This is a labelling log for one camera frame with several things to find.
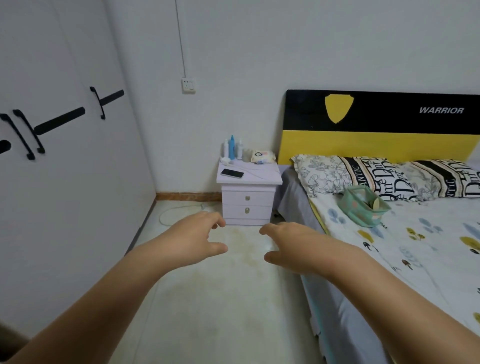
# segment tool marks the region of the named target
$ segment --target person's left hand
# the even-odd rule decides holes
[[[210,229],[218,226],[225,226],[225,220],[218,212],[198,212],[177,221],[166,232],[140,247],[148,250],[149,255],[169,271],[189,266],[227,252],[225,244],[208,241]]]

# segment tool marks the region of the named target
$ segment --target power socket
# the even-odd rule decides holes
[[[194,94],[197,92],[197,83],[193,77],[183,77],[181,79],[181,89],[184,94]]]

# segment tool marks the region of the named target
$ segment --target white wall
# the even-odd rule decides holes
[[[106,0],[158,191],[215,191],[220,144],[278,149],[289,88],[480,93],[478,0]],[[480,150],[476,153],[480,159]]]

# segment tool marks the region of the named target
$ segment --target wardrobe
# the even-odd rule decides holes
[[[0,1],[0,321],[43,329],[154,198],[103,2]]]

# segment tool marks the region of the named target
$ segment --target nightstand top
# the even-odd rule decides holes
[[[255,164],[251,162],[243,162],[235,159],[232,161],[233,165],[225,166],[222,163],[218,164],[218,171],[216,174],[216,182],[220,184],[282,184],[282,176],[278,170],[277,163]],[[237,170],[243,172],[242,178],[233,178],[222,176],[220,173],[223,169]]]

